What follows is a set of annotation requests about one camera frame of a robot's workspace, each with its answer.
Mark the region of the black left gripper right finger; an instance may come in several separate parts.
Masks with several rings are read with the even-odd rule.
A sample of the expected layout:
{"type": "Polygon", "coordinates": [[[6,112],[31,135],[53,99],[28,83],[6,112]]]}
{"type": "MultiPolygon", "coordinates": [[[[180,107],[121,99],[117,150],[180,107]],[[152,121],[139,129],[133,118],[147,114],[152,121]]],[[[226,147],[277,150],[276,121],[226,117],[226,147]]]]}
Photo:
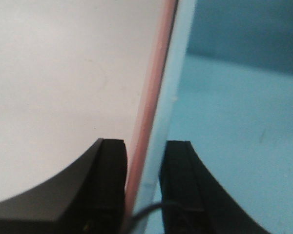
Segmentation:
{"type": "Polygon", "coordinates": [[[166,234],[265,234],[222,188],[189,141],[168,141],[159,174],[162,201],[173,201],[183,214],[164,208],[166,234]]]}

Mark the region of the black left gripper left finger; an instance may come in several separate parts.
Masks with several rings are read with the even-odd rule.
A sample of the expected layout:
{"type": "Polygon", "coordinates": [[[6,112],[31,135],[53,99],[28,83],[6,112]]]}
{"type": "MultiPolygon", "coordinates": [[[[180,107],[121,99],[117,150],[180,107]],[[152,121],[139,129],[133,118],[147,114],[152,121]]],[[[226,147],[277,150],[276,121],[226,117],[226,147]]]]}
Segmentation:
{"type": "Polygon", "coordinates": [[[0,202],[0,234],[116,234],[126,174],[125,143],[98,139],[52,178],[0,202]]]}

